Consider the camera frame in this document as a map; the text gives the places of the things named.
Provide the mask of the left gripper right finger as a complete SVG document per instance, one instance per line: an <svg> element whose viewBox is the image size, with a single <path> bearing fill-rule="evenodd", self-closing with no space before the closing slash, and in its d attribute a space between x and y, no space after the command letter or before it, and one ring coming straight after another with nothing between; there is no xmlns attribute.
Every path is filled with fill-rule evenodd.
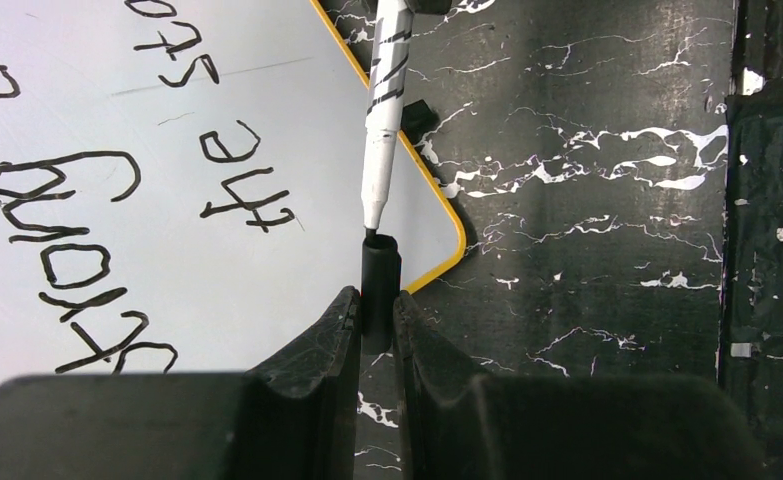
<svg viewBox="0 0 783 480"><path fill-rule="evenodd" d="M689 375L490 371L394 302L407 479L764 479L743 414Z"/></svg>

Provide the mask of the white black whiteboard marker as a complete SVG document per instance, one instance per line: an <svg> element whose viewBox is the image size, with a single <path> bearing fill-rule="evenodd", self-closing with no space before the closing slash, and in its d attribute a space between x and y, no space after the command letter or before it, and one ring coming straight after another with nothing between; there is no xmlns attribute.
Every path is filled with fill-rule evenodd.
<svg viewBox="0 0 783 480"><path fill-rule="evenodd" d="M378 3L369 71L361 185L363 225L368 238L377 234L389 198L402 121L413 19L414 12L404 1Z"/></svg>

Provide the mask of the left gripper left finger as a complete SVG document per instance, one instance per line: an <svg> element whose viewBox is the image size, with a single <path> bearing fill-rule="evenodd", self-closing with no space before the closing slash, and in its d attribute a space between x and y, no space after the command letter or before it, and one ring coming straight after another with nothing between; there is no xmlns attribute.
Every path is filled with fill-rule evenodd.
<svg viewBox="0 0 783 480"><path fill-rule="evenodd" d="M21 376L0 385L0 479L349 479L360 295L244 373Z"/></svg>

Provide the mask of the black marker cap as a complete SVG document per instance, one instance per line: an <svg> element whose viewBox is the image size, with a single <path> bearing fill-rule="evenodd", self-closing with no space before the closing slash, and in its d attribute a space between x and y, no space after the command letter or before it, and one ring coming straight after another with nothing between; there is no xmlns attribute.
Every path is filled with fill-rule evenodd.
<svg viewBox="0 0 783 480"><path fill-rule="evenodd" d="M389 235L367 235L362 244L362 352L386 352L393 339L393 304L400 292L402 259Z"/></svg>

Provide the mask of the yellow framed whiteboard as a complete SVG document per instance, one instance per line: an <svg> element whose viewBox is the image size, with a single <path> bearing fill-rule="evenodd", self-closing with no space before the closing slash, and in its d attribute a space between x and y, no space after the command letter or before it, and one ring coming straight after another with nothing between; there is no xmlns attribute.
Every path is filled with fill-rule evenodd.
<svg viewBox="0 0 783 480"><path fill-rule="evenodd" d="M365 82L316 1L0 1L0 385L302 332L360 281Z"/></svg>

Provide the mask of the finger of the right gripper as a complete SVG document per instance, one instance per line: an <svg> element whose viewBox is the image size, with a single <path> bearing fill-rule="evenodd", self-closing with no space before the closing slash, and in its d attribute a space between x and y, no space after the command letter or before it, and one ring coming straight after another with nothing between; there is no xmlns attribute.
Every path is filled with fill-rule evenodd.
<svg viewBox="0 0 783 480"><path fill-rule="evenodd" d="M412 12L423 15L446 15L452 4L452 0L407 0L407 7Z"/></svg>

